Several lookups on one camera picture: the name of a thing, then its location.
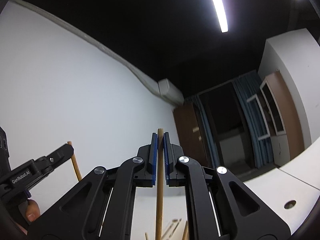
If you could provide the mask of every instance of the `white wall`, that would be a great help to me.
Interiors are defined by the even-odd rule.
[[[68,140],[83,176],[96,166],[113,168],[135,156],[159,127],[179,144],[173,106],[152,95],[121,63],[12,2],[0,15],[0,59],[0,125],[12,168]],[[68,161],[31,193],[43,212],[76,182]],[[180,195],[181,189],[170,192]],[[154,219],[153,213],[141,218]]]
[[[307,29],[267,39],[258,74],[279,70],[295,103],[305,148],[320,136],[320,47]]]
[[[245,159],[241,134],[220,141],[221,152],[225,166]]]

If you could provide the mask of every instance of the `wooden stick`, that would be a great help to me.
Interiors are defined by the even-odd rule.
[[[73,168],[75,169],[77,179],[78,179],[78,181],[81,181],[82,177],[81,177],[81,173],[80,173],[80,170],[79,170],[79,167],[78,167],[78,163],[77,163],[77,160],[76,160],[76,156],[75,156],[74,153],[71,156],[71,161],[72,161]]]
[[[158,165],[157,165],[157,204],[156,204],[156,240],[161,240],[163,212],[163,129],[158,129]]]
[[[184,231],[182,235],[182,240],[188,240],[189,239],[189,227],[188,227],[188,221],[186,221],[186,224],[184,226]]]
[[[177,222],[177,224],[176,224],[175,228],[173,229],[172,233],[169,235],[169,238],[171,238],[173,236],[173,234],[176,231],[176,229],[177,229],[178,225],[180,224],[181,220],[182,220],[182,218],[180,218],[179,221]]]
[[[168,229],[164,232],[164,234],[161,236],[161,239],[164,239],[164,237],[167,235],[169,230],[173,227],[174,221],[172,220],[171,224],[169,225]]]

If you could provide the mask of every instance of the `fluorescent light tube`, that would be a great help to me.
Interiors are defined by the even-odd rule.
[[[226,13],[224,11],[222,0],[212,0],[214,7],[216,8],[221,32],[225,33],[228,31],[228,23]]]

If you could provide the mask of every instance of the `wooden cabinet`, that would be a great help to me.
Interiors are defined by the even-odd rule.
[[[287,135],[271,136],[274,162],[278,166],[290,161],[290,150]]]
[[[266,76],[260,90],[276,132],[271,136],[275,164],[282,166],[304,151],[298,113],[279,71]]]
[[[195,159],[204,167],[211,168],[210,152],[196,106],[192,103],[179,106],[174,109],[173,117],[184,155]]]

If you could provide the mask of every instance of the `dark doorway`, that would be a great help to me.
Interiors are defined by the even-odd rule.
[[[200,96],[206,112],[212,117],[210,127],[221,165],[235,175],[241,175],[255,168],[251,136],[244,113],[235,94],[232,83],[215,88]]]

